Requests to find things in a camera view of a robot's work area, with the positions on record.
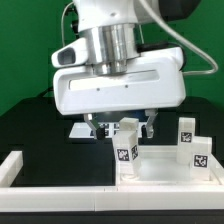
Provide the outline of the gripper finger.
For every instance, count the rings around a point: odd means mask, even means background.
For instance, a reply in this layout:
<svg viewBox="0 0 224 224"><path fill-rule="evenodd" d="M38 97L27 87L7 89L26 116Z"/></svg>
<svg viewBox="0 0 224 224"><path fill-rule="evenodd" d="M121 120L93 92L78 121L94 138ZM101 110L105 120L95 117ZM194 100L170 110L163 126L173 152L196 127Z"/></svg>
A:
<svg viewBox="0 0 224 224"><path fill-rule="evenodd" d="M94 138L97 140L103 140L105 138L105 128L101 127L92 114L84 114L84 121L93 131Z"/></svg>
<svg viewBox="0 0 224 224"><path fill-rule="evenodd" d="M156 119L157 114L157 109L148 109L145 111L145 115L148 117L147 122L144 126L144 131L146 133L147 138L152 138L154 135L153 123Z"/></svg>

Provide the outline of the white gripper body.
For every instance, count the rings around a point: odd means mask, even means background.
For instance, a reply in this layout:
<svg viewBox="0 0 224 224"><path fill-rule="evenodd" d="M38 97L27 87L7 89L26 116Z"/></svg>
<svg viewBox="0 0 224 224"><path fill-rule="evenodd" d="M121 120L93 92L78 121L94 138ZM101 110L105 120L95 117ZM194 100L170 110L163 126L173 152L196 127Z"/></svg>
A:
<svg viewBox="0 0 224 224"><path fill-rule="evenodd" d="M186 97L179 47L142 52L120 74L96 75L80 38L54 52L54 98L63 115L169 108Z"/></svg>

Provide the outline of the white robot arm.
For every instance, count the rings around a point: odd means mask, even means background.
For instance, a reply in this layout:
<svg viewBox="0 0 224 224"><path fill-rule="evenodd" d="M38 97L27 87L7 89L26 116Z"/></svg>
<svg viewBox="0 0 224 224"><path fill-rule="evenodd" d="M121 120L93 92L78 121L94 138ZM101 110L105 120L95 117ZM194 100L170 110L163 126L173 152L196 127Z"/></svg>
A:
<svg viewBox="0 0 224 224"><path fill-rule="evenodd" d="M63 115L82 114L97 139L105 129L95 113L180 105L186 97L180 47L146 50L134 29L152 18L137 0L73 0L79 38L51 56L54 98Z"/></svg>

